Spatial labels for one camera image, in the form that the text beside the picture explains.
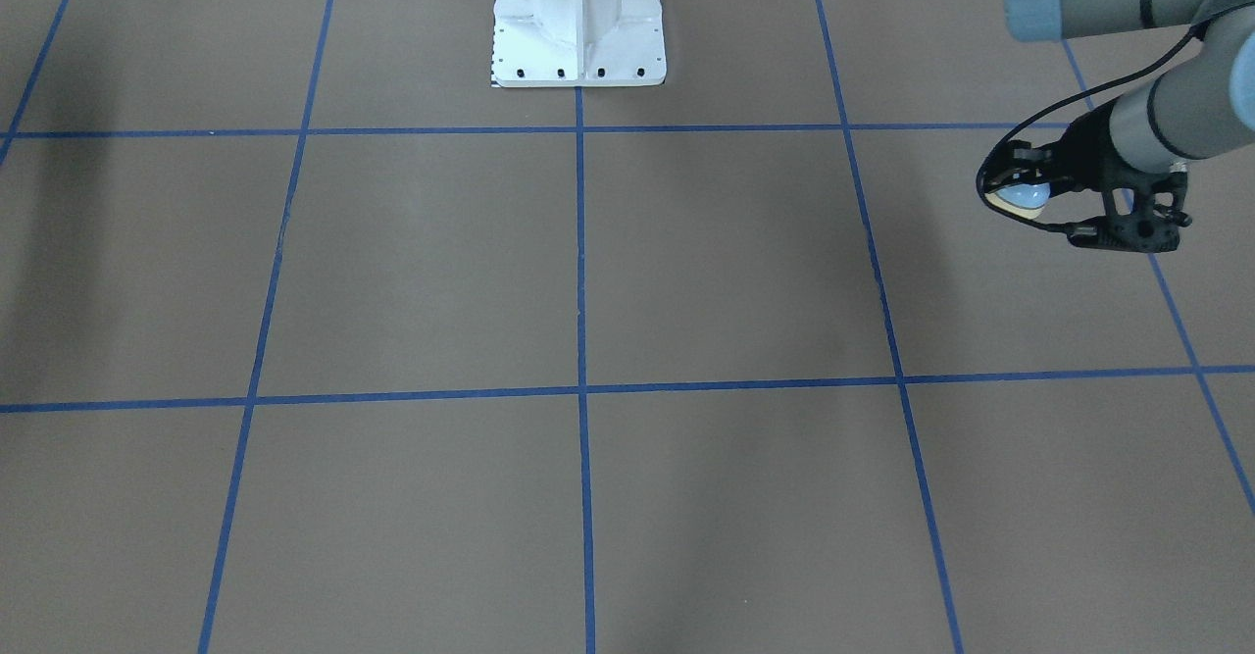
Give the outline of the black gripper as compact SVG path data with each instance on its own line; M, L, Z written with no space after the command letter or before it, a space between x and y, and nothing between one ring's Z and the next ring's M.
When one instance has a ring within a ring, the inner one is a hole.
M1102 193L1124 188L1127 166L1111 134L1113 112L1113 105L1098 105L1081 114L1049 146L1004 143L1005 171L986 181L986 195L1004 201L1048 201L1086 190Z

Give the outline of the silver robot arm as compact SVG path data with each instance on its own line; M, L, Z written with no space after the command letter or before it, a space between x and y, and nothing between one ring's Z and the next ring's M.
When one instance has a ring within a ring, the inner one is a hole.
M995 146L986 205L1035 223L1071 192L1180 197L1192 164L1209 208L1252 201L1252 0L1001 0L1001 14L1008 40L1081 93L1062 100L1077 117L1053 143Z

